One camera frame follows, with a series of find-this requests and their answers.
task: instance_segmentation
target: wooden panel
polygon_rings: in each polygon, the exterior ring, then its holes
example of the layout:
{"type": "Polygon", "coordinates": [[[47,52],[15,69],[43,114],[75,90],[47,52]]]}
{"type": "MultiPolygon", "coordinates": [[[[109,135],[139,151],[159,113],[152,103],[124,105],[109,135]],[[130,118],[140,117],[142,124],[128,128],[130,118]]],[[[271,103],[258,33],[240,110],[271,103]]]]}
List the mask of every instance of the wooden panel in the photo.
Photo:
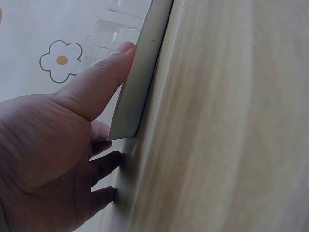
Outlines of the wooden panel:
{"type": "Polygon", "coordinates": [[[176,0],[102,231],[309,224],[309,2],[176,0]]]}

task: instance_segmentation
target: cabinet door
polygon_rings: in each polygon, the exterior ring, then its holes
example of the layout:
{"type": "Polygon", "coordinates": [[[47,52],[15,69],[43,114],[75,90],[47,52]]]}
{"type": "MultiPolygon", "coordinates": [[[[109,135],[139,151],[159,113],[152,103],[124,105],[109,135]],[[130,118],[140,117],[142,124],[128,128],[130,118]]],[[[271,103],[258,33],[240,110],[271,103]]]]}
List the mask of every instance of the cabinet door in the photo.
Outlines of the cabinet door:
{"type": "Polygon", "coordinates": [[[175,0],[103,232],[301,232],[309,2],[175,0]]]}

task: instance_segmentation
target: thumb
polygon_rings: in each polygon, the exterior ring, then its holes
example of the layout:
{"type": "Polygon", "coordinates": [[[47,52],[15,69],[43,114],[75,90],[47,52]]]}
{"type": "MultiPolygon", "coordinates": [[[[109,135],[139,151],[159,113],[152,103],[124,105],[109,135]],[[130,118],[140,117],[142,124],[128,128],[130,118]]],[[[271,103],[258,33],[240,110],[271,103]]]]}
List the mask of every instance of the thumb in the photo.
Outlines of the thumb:
{"type": "Polygon", "coordinates": [[[58,103],[86,120],[93,121],[127,79],[134,55],[134,44],[123,42],[115,54],[80,73],[55,93],[60,97],[58,103]]]}

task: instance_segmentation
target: orange flower center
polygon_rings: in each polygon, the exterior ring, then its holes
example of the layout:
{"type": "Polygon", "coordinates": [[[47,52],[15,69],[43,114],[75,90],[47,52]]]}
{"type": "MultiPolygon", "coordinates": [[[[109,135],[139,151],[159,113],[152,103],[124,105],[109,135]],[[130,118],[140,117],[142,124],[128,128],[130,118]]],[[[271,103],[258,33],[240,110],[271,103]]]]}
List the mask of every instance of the orange flower center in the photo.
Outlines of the orange flower center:
{"type": "Polygon", "coordinates": [[[68,58],[64,55],[61,55],[57,58],[57,63],[60,65],[66,65],[68,63],[68,58]]]}

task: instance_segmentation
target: fingernail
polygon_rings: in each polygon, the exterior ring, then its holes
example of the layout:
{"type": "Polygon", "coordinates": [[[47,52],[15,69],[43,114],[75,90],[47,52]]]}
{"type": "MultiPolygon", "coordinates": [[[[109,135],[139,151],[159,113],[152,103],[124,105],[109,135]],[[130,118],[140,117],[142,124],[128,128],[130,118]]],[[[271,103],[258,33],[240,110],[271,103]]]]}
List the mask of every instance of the fingernail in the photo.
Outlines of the fingernail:
{"type": "Polygon", "coordinates": [[[116,48],[116,52],[117,53],[125,53],[128,50],[130,50],[132,47],[134,46],[134,44],[130,41],[124,41],[122,44],[120,44],[117,48],[116,48]]]}

